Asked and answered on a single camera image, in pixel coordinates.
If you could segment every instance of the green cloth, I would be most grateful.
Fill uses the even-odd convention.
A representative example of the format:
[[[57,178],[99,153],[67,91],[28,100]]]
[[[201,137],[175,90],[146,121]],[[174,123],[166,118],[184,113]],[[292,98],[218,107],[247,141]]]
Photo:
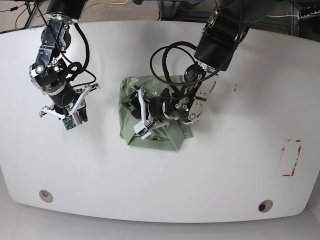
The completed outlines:
[[[171,76],[171,80],[174,83],[181,83],[182,76]],[[142,77],[127,77],[121,82],[120,87],[120,100],[119,100],[119,118],[120,118],[120,137],[125,139],[125,142],[129,146],[177,151],[184,139],[191,138],[192,132],[189,125],[185,125],[176,120],[169,120],[168,127],[161,127],[151,131],[151,135],[144,140],[135,133],[134,125],[140,122],[140,119],[136,119],[132,116],[132,107],[127,109],[121,104],[122,100],[131,95],[134,90],[133,85],[138,87],[143,86],[143,89],[149,91],[149,93],[157,92],[162,93],[163,89],[168,88],[170,93],[172,89],[166,84],[163,84],[156,80],[153,76]]]

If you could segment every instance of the yellow cable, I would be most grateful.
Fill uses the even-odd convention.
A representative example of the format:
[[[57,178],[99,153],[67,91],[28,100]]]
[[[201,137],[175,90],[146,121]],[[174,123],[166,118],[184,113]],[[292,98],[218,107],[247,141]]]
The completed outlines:
[[[122,5],[122,4],[127,4],[129,0],[126,0],[125,2],[106,2],[106,1],[100,1],[100,2],[95,2],[92,3],[91,5],[87,6],[83,11],[87,10],[88,8],[98,5],[98,4],[115,4],[115,5]]]

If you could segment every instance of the metal grommet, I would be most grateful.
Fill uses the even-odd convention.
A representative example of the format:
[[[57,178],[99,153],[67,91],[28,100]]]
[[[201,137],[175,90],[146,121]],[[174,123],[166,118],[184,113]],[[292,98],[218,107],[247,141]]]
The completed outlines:
[[[271,200],[265,200],[258,205],[258,211],[261,213],[266,213],[272,208],[273,205],[274,203]]]
[[[43,70],[44,70],[44,67],[43,67],[42,65],[37,66],[36,69],[35,69],[35,71],[36,71],[38,74],[42,73]]]
[[[51,193],[46,190],[41,190],[39,192],[39,196],[46,203],[51,203],[54,200],[54,197],[51,195]]]

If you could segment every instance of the white table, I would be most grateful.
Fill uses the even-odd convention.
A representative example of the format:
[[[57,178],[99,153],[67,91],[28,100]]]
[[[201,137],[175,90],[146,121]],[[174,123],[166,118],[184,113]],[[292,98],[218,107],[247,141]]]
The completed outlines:
[[[122,78],[150,75],[152,53],[176,41],[197,44],[202,24],[96,22],[80,25],[88,69],[101,86],[86,98],[89,121],[66,132],[39,110],[51,100],[28,77],[41,29],[0,35],[0,166],[11,197],[34,207],[100,218],[233,222],[293,216],[305,208],[320,169],[320,44],[250,30],[220,74],[194,137],[179,152],[126,146],[119,137]],[[84,62],[74,28],[67,56]],[[161,57],[154,66],[161,73]],[[172,51],[169,71],[191,61]],[[76,80],[89,80],[85,73]],[[290,152],[301,140],[293,176]],[[283,154],[282,149],[290,150]],[[53,195],[46,203],[40,190]],[[258,211],[264,200],[273,208]]]

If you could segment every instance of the white tabletop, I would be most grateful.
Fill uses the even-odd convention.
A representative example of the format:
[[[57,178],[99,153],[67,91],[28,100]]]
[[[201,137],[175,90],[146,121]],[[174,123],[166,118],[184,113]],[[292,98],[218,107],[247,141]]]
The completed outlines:
[[[0,240],[319,240],[307,206],[298,216],[225,223],[121,221],[15,203],[0,170]]]
[[[41,29],[0,35],[0,166],[18,203],[100,218],[204,223],[278,218],[306,206],[320,169],[320,44],[250,30],[220,74],[194,137],[179,152],[126,146],[119,137],[120,81],[148,76],[152,53],[176,41],[197,44],[202,24],[96,22],[80,25],[90,44],[88,69],[101,86],[86,98],[89,121],[68,132],[39,110],[51,100],[30,82]],[[84,62],[71,29],[67,56]],[[154,66],[161,74],[161,56]],[[173,50],[169,71],[192,62]],[[89,80],[85,73],[76,82]],[[300,140],[295,164],[282,149]],[[53,195],[46,203],[40,190]],[[258,211],[272,200],[267,213]]]

